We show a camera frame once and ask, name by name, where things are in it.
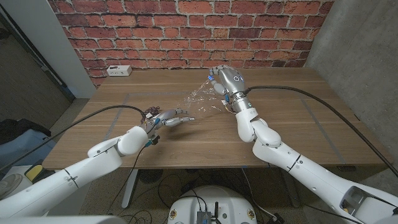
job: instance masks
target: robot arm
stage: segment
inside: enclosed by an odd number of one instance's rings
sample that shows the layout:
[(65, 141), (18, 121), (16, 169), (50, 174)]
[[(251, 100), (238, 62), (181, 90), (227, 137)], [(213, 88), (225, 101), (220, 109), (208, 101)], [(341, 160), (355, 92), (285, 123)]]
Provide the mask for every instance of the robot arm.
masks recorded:
[(181, 109), (169, 110), (145, 120), (126, 134), (101, 142), (88, 151), (88, 158), (47, 177), (27, 189), (0, 201), (0, 218), (42, 216), (85, 184), (116, 170), (121, 157), (133, 155), (143, 147), (156, 144), (156, 130), (175, 126), (193, 118), (174, 118), (187, 114)]
[(283, 143), (276, 131), (263, 119), (256, 118), (258, 113), (243, 94), (244, 80), (236, 70), (221, 65), (210, 70), (209, 79), (214, 79), (213, 75), (218, 75), (222, 84), (216, 81), (212, 84), (218, 86), (218, 93), (228, 94), (226, 99), (230, 99), (228, 103), (236, 112), (239, 137), (244, 142), (255, 141), (256, 157), (286, 170), (339, 215), (362, 223), (376, 223), (394, 214), (398, 197), (338, 177)]

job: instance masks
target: power outlet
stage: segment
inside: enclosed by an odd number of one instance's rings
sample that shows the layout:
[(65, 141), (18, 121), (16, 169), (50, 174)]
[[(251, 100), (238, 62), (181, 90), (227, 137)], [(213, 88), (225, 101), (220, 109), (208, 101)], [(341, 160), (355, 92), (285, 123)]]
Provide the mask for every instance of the power outlet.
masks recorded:
[(106, 71), (109, 76), (129, 76), (132, 69), (130, 65), (111, 65)]

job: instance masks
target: table top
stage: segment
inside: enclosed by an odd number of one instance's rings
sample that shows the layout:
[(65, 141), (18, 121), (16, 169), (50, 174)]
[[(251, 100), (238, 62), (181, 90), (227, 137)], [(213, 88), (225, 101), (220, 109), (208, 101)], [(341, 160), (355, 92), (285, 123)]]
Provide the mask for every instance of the table top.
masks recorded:
[[(351, 121), (389, 160), (392, 156), (370, 130), (355, 117), (328, 84), (311, 68), (259, 68), (239, 70), (246, 87), (292, 86), (318, 96)], [(184, 98), (206, 81), (208, 70), (141, 70), (129, 77), (108, 77), (76, 119), (112, 105), (131, 105), (142, 110), (160, 106), (162, 111), (180, 106)], [(324, 166), (378, 165), (382, 161), (334, 113), (319, 102), (289, 90), (253, 90), (248, 94), (259, 117), (276, 130), (283, 142)], [(267, 167), (252, 153), (254, 143), (242, 142), (236, 118), (220, 101), (207, 101), (222, 111), (189, 109), (195, 121), (158, 130), (159, 143), (145, 148), (137, 169)], [(87, 158), (88, 150), (105, 139), (123, 135), (140, 124), (141, 116), (129, 109), (112, 109), (69, 129), (44, 160), (47, 169), (63, 169)], [(122, 167), (132, 167), (136, 155), (123, 157)]]

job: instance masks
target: red brick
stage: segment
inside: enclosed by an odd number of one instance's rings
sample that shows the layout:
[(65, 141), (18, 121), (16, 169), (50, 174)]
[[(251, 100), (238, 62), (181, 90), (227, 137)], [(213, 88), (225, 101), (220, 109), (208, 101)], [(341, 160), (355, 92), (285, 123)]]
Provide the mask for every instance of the red brick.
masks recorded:
[(321, 8), (319, 8), (319, 14), (328, 14), (331, 7), (333, 5), (333, 2), (325, 2), (322, 4)]
[(71, 13), (75, 12), (75, 10), (72, 8), (72, 6), (69, 3), (63, 2), (63, 1), (57, 1), (57, 7), (60, 12), (62, 13)]
[(145, 40), (145, 47), (147, 49), (159, 49), (159, 40)]
[(62, 27), (62, 29), (63, 29), (63, 31), (64, 31), (64, 33), (65, 33), (65, 35), (66, 35), (67, 37), (71, 37), (71, 36), (72, 36), (72, 35), (70, 35), (70, 33), (69, 33), (69, 31), (67, 30), (67, 28)]
[(186, 16), (155, 16), (155, 26), (180, 27), (187, 25)]
[(76, 12), (106, 12), (104, 1), (72, 1)]
[(124, 58), (122, 50), (97, 50), (97, 58)]
[(210, 59), (224, 59), (224, 52), (214, 51), (211, 53)]
[(314, 29), (312, 30), (311, 34), (310, 34), (310, 39), (313, 40), (315, 38), (315, 36), (319, 33), (320, 29)]
[(124, 12), (121, 1), (106, 1), (109, 12)]
[(127, 12), (133, 13), (160, 12), (158, 1), (125, 1), (124, 6)]
[(306, 52), (301, 52), (300, 57), (299, 58), (303, 58), (303, 59), (307, 59), (308, 55), (310, 54), (309, 51)]
[(229, 13), (229, 2), (214, 2), (214, 10), (216, 13)]
[(81, 57), (85, 59), (93, 59), (95, 58), (95, 54), (92, 50), (81, 50)]
[(167, 68), (186, 68), (187, 61), (186, 60), (162, 60), (162, 65)]
[(226, 60), (204, 60), (203, 61), (203, 67), (205, 67), (205, 68), (210, 68), (210, 67), (214, 67), (217, 65), (225, 65), (225, 64), (229, 64), (228, 61), (226, 61)]
[(270, 59), (296, 59), (300, 56), (298, 52), (289, 52), (289, 51), (276, 51), (269, 54), (268, 58)]
[(80, 60), (85, 68), (104, 68), (105, 62), (103, 60)]
[(236, 16), (206, 16), (206, 26), (230, 27), (236, 26)]
[(148, 60), (148, 68), (162, 68), (162, 67), (163, 66), (160, 60)]
[(267, 8), (267, 14), (279, 14), (282, 13), (284, 3), (282, 2), (271, 2)]
[(112, 28), (94, 28), (94, 27), (86, 27), (87, 37), (116, 37), (116, 32)]
[(252, 16), (241, 16), (238, 20), (238, 26), (240, 27), (251, 27), (253, 25)]
[(325, 21), (326, 16), (309, 16), (305, 27), (320, 28)]
[(213, 31), (213, 38), (228, 38), (228, 29), (214, 29)]
[(242, 61), (242, 60), (232, 60), (231, 61), (231, 67), (233, 67), (233, 68), (243, 68), (243, 63), (244, 63), (244, 61)]
[(206, 40), (206, 49), (232, 49), (233, 40)]
[(122, 59), (120, 65), (130, 65), (132, 68), (146, 68), (147, 63), (145, 60), (138, 59)]
[(267, 59), (269, 53), (267, 51), (259, 51), (254, 53), (255, 59)]
[(61, 25), (65, 26), (87, 26), (86, 18), (81, 14), (57, 14)]
[(249, 45), (247, 40), (235, 40), (235, 49), (247, 49), (248, 46)]
[(261, 31), (261, 38), (274, 38), (276, 34), (276, 29), (263, 29)]
[(106, 71), (104, 69), (97, 69), (97, 68), (91, 68), (88, 70), (88, 76), (90, 77), (106, 77)]
[(205, 18), (203, 16), (190, 16), (189, 17), (190, 26), (204, 26)]
[(161, 12), (173, 12), (176, 13), (176, 6), (174, 1), (161, 1), (160, 2), (160, 11)]
[(210, 38), (211, 31), (206, 28), (181, 28), (181, 37), (185, 38)]
[(126, 51), (127, 58), (139, 58), (139, 54), (137, 50), (127, 50)]
[(102, 26), (104, 22), (101, 19), (101, 16), (93, 15), (93, 16), (86, 16), (89, 26)]
[(136, 18), (134, 16), (102, 16), (107, 26), (135, 26)]
[(110, 49), (114, 47), (112, 40), (98, 40), (98, 44), (102, 49)]
[(287, 49), (291, 50), (293, 47), (293, 41), (288, 41), (288, 40), (281, 40), (279, 48), (280, 49)]
[(197, 58), (206, 59), (206, 58), (209, 58), (209, 56), (210, 56), (210, 54), (208, 51), (202, 51), (202, 50), (183, 50), (182, 51), (182, 57), (188, 58), (188, 59), (197, 59)]
[(288, 61), (285, 67), (303, 67), (305, 64), (305, 60), (291, 60)]
[(130, 28), (116, 28), (116, 32), (118, 33), (118, 37), (132, 37)]
[(260, 31), (260, 28), (231, 29), (229, 32), (229, 38), (258, 38)]
[(285, 5), (285, 14), (316, 14), (318, 12), (319, 2), (287, 2)]
[(264, 13), (266, 2), (233, 1), (231, 12), (233, 13)]
[(139, 54), (141, 58), (166, 58), (166, 51), (164, 50), (140, 50)]
[(167, 56), (170, 59), (180, 59), (181, 58), (181, 52), (179, 50), (169, 50), (167, 52)]
[(98, 48), (98, 44), (95, 40), (69, 40), (73, 48), (76, 49), (95, 49)]
[(111, 65), (120, 65), (119, 59), (106, 59), (105, 63), (109, 66)]
[(257, 16), (254, 26), (261, 27), (286, 27), (288, 16)]
[(178, 8), (182, 13), (212, 13), (211, 5), (205, 1), (179, 1)]
[(179, 31), (177, 28), (166, 28), (164, 29), (164, 35), (168, 38), (175, 38), (179, 36)]
[(250, 59), (253, 58), (253, 51), (227, 51), (225, 59)]
[(139, 26), (154, 26), (152, 23), (152, 16), (138, 16), (137, 23)]
[(296, 41), (293, 50), (311, 50), (312, 41)]
[(101, 78), (93, 78), (90, 77), (91, 82), (95, 85), (96, 88), (98, 88), (104, 81), (106, 77), (101, 77)]
[(280, 68), (280, 67), (285, 66), (285, 63), (286, 63), (286, 61), (284, 61), (284, 60), (275, 60), (272, 62), (272, 67)]
[(274, 50), (276, 48), (278, 48), (276, 40), (252, 40), (250, 42), (250, 49)]
[(292, 16), (290, 19), (289, 27), (303, 28), (305, 23), (305, 17), (303, 16)]
[(278, 30), (277, 38), (287, 38), (287, 39), (306, 39), (310, 30), (295, 30), (295, 29), (280, 29)]
[(271, 61), (267, 60), (247, 60), (244, 63), (246, 68), (268, 68), (272, 65)]
[(190, 67), (190, 68), (201, 68), (201, 61), (199, 61), (199, 60), (189, 60), (188, 67)]
[(134, 37), (163, 37), (162, 29), (160, 28), (133, 28), (132, 34)]
[(116, 46), (118, 48), (131, 48), (141, 49), (143, 48), (142, 40), (116, 40)]
[(187, 49), (187, 40), (162, 40), (161, 46), (163, 49)]
[(204, 41), (202, 40), (190, 40), (190, 46), (192, 49), (204, 49)]

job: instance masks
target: gray wall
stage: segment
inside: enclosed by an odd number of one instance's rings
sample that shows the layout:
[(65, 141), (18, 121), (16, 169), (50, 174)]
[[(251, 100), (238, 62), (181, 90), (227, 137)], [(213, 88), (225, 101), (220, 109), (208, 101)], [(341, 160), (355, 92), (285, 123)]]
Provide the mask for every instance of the gray wall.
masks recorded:
[(0, 0), (0, 3), (75, 97), (91, 98), (95, 87), (47, 0)]

